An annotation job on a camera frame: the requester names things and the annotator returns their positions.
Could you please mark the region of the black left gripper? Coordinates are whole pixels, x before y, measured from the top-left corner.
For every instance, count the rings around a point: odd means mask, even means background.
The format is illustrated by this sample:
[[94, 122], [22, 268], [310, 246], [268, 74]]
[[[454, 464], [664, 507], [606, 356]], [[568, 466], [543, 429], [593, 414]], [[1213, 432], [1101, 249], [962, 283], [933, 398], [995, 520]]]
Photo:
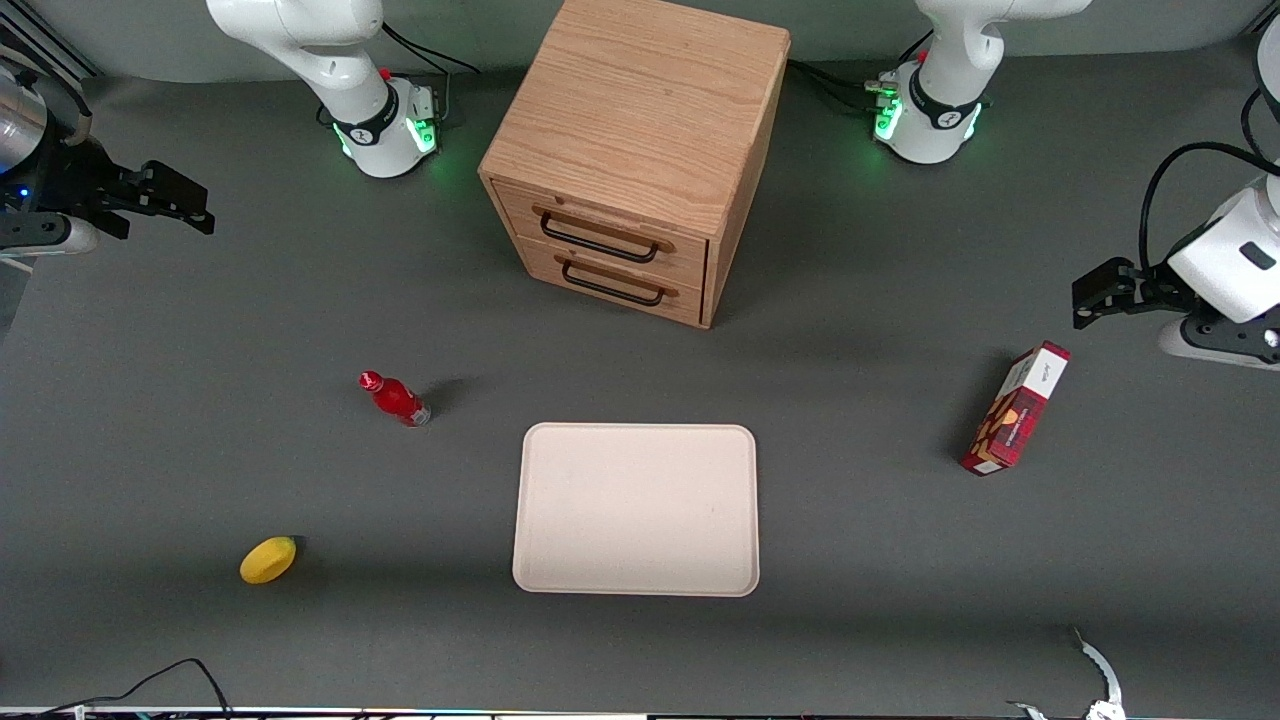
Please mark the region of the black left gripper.
[[1111, 258], [1073, 282], [1074, 329], [1103, 316], [1153, 311], [1192, 313], [1198, 295], [1169, 265], [1135, 266]]

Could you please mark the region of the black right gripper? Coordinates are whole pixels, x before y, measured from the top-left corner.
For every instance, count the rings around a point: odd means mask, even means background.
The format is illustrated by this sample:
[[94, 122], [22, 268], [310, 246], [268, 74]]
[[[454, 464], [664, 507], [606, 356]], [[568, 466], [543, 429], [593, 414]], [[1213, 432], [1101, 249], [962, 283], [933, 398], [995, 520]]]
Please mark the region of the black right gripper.
[[101, 143], [41, 143], [29, 158], [3, 173], [4, 211], [49, 211], [84, 222], [118, 240], [128, 237], [127, 213], [165, 217], [212, 234], [216, 218], [207, 210], [209, 192], [169, 165], [145, 163], [145, 192], [132, 170], [115, 164]]

